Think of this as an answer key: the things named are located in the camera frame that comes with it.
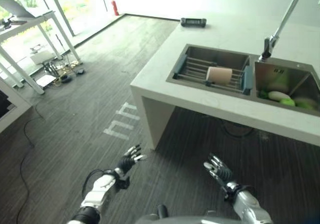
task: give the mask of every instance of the chrome faucet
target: chrome faucet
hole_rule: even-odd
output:
[[[264,39],[264,51],[261,54],[261,56],[259,57],[259,60],[258,60],[259,62],[265,62],[265,61],[267,61],[267,59],[269,57],[271,57],[272,51],[273,51],[273,49],[279,39],[279,35],[280,35],[281,31],[283,30],[283,28],[285,27],[291,13],[295,9],[298,1],[299,0],[292,0],[291,4],[289,5],[288,9],[286,10],[286,12],[282,18],[281,24],[278,27],[278,29],[275,31],[275,33],[272,36]]]

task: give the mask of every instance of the fire extinguisher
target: fire extinguisher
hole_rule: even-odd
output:
[[[115,1],[115,0],[111,0],[111,5],[112,5],[112,7],[113,7],[114,14],[115,14],[116,16],[119,16],[119,12],[118,12],[118,8],[117,8],[116,1]]]

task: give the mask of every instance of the white table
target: white table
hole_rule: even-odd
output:
[[[0,133],[6,129],[11,123],[25,113],[31,104],[24,100],[11,86],[7,85],[0,79],[0,91],[8,96],[8,100],[14,105],[9,112],[0,117]]]
[[[177,26],[131,83],[146,140],[155,149],[176,106],[320,146],[320,117],[167,82],[186,44],[260,55],[280,21],[200,13],[206,28]],[[313,65],[320,75],[320,28],[288,23],[273,57]]]
[[[41,31],[41,33],[43,34],[44,38],[46,39],[46,41],[48,42],[48,44],[50,45],[50,47],[52,48],[52,50],[54,51],[54,53],[56,54],[58,59],[61,59],[61,55],[58,53],[57,49],[54,47],[53,43],[50,41],[48,35],[46,34],[45,30],[41,27],[41,23],[52,19],[56,25],[56,27],[58,28],[59,32],[61,33],[63,39],[65,40],[66,44],[68,45],[68,47],[70,48],[70,51],[73,53],[74,57],[76,58],[76,60],[78,62],[81,62],[74,46],[71,44],[69,38],[67,37],[65,31],[63,30],[63,28],[61,27],[59,21],[57,20],[57,17],[55,15],[55,13],[53,11],[49,11],[39,17],[36,18],[28,18],[26,19],[26,23],[22,24],[22,25],[13,25],[11,28],[0,32],[0,43],[3,42],[4,40],[13,37],[15,35],[17,35],[18,33],[21,33],[29,28],[35,27],[37,26],[39,28],[39,30]],[[27,83],[30,84],[30,86],[39,94],[43,94],[45,93],[44,90],[15,62],[15,60],[13,60],[13,58],[2,48],[2,46],[0,45],[0,55],[3,56],[4,59],[6,59],[8,61],[8,63],[10,63],[10,65],[16,69],[16,71],[25,79],[25,81]],[[18,87],[23,87],[24,85],[11,73],[9,72],[1,63],[0,63],[0,68],[3,70],[4,73],[6,73],[10,78],[12,78],[14,80],[14,82],[16,83],[16,85]]]

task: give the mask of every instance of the window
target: window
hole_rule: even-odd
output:
[[[58,0],[75,34],[106,18],[103,0]]]

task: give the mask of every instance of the metal rack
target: metal rack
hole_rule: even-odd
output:
[[[225,68],[224,66],[218,65],[214,61],[193,58],[189,57],[187,54],[184,54],[177,62],[177,65],[173,70],[173,78],[200,83],[206,85],[207,87],[223,89],[226,91],[241,93],[245,95],[248,95],[250,90],[252,89],[253,72],[251,66],[244,66],[243,70],[231,68],[231,80],[226,85],[216,84],[206,80],[209,67]]]

